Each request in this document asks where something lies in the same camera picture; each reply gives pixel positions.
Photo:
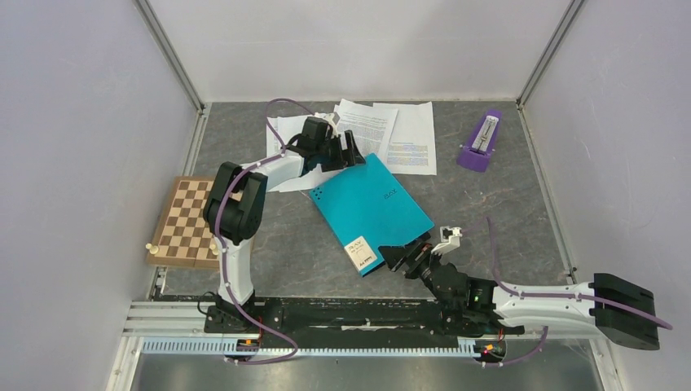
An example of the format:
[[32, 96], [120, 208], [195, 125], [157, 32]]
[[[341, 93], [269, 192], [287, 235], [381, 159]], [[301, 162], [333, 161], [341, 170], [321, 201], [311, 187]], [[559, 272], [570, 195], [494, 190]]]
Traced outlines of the teal folder black inside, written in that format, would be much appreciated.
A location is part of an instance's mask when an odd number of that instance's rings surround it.
[[314, 187], [310, 198], [362, 277], [385, 262], [381, 247], [402, 247], [434, 228], [374, 153]]

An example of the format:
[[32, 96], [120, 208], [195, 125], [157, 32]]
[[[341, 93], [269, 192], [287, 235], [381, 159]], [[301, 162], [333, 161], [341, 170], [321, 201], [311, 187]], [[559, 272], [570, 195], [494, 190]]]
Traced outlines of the printed paper sheet top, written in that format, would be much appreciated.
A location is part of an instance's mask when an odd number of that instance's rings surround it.
[[342, 99], [335, 112], [339, 117], [337, 130], [350, 130], [363, 156], [375, 154], [382, 162], [386, 160], [398, 109], [375, 108]]

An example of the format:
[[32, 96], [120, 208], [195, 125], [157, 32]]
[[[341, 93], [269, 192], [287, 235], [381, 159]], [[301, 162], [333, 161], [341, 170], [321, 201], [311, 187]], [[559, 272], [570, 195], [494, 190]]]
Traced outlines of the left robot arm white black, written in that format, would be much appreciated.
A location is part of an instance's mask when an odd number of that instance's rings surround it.
[[242, 165], [227, 161], [219, 166], [203, 218], [219, 251], [218, 294], [232, 303], [224, 314], [229, 327], [246, 332], [256, 320], [254, 308], [245, 303], [255, 292], [251, 241], [262, 223], [266, 193], [317, 168], [335, 172], [365, 163], [353, 131], [338, 130], [329, 114], [308, 116], [301, 131], [273, 156]]

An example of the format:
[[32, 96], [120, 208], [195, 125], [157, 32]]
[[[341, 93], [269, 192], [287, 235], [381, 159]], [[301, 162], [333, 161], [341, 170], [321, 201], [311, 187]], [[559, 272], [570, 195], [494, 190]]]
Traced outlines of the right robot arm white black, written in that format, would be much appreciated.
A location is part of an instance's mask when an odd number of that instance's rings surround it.
[[666, 328], [655, 314], [654, 295], [616, 275], [596, 273], [590, 282], [526, 286], [470, 277], [442, 257], [460, 247], [463, 231], [444, 226], [438, 244], [425, 233], [403, 246], [381, 246], [393, 272], [419, 279], [431, 292], [447, 328], [462, 336], [521, 335], [547, 327], [568, 333], [598, 333], [616, 345], [638, 350], [660, 348]]

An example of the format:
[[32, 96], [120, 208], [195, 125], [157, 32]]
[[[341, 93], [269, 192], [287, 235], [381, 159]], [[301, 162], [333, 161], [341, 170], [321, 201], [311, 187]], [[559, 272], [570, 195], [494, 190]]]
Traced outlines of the printed paper sheet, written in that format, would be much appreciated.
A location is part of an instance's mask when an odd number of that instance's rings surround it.
[[392, 174], [436, 175], [433, 103], [374, 103], [372, 106], [398, 111], [385, 158], [387, 169]]
[[363, 156], [375, 154], [382, 162], [386, 160], [398, 109], [375, 108], [342, 99], [335, 112], [339, 117], [337, 130], [350, 130]]

